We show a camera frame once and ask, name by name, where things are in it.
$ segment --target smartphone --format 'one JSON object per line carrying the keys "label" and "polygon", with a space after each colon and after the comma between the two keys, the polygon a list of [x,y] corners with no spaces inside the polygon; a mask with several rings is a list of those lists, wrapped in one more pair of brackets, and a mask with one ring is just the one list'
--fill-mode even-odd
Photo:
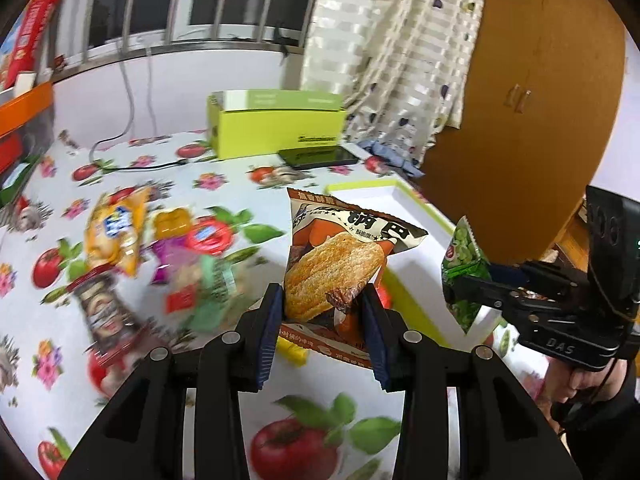
{"label": "smartphone", "polygon": [[280,158],[294,170],[311,170],[327,166],[357,164],[360,160],[342,146],[319,146],[318,148],[293,148],[280,150]]}

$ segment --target wooden wardrobe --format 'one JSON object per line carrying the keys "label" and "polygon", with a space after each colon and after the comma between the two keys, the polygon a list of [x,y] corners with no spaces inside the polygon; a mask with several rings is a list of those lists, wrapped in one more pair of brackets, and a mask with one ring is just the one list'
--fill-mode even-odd
{"label": "wooden wardrobe", "polygon": [[624,64],[607,0],[485,0],[462,127],[427,151],[423,194],[492,261],[539,258],[602,158]]}

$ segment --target human hand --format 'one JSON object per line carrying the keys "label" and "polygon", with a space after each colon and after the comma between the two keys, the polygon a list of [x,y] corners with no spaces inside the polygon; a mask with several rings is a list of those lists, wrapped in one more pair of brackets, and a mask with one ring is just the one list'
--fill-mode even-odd
{"label": "human hand", "polygon": [[[545,394],[553,402],[567,402],[568,399],[573,399],[579,390],[600,386],[612,362],[613,359],[604,370],[587,372],[585,370],[571,368],[562,361],[552,359],[546,371]],[[627,362],[625,360],[616,362],[615,368],[607,380],[607,384],[602,387],[594,400],[595,402],[612,399],[618,394],[622,383],[625,381],[626,366]]]}

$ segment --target sheer curtain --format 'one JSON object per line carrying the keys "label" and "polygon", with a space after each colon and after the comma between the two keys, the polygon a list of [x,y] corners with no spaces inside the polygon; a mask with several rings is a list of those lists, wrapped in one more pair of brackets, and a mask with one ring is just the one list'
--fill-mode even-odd
{"label": "sheer curtain", "polygon": [[460,127],[484,0],[317,0],[302,88],[340,93],[349,140],[376,140],[419,167]]}

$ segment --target cardboard box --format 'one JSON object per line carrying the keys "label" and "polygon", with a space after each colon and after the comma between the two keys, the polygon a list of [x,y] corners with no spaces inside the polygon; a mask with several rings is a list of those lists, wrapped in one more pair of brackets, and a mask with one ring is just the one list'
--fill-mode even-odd
{"label": "cardboard box", "polygon": [[337,144],[346,111],[339,95],[297,90],[229,90],[207,102],[219,158]]}

